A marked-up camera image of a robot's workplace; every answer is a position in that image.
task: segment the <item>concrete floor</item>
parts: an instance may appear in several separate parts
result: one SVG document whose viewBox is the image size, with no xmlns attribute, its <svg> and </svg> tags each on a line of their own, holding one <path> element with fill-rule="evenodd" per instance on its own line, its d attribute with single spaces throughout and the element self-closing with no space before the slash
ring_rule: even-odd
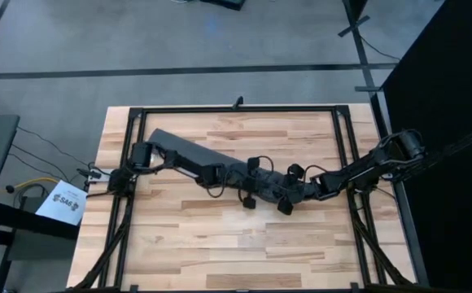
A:
<svg viewBox="0 0 472 293">
<path fill-rule="evenodd" d="M 370 0 L 361 34 L 402 57 L 441 3 Z M 0 72 L 358 63 L 352 35 L 337 35 L 347 26 L 340 0 L 248 0 L 240 12 L 198 1 L 12 0 L 0 22 Z M 369 47 L 366 54 L 371 63 L 394 62 Z M 389 73 L 372 71 L 375 84 Z M 367 103 L 357 85 L 365 85 L 360 70 L 6 80 L 0 113 L 20 115 L 21 126 L 91 161 L 109 106 L 232 103 L 240 95 L 246 103 Z M 26 133 L 15 143 L 68 176 L 79 167 Z M 40 175 L 10 158 L 0 187 Z M 70 265 L 69 258 L 14 263 L 7 287 L 62 290 Z"/>
</svg>

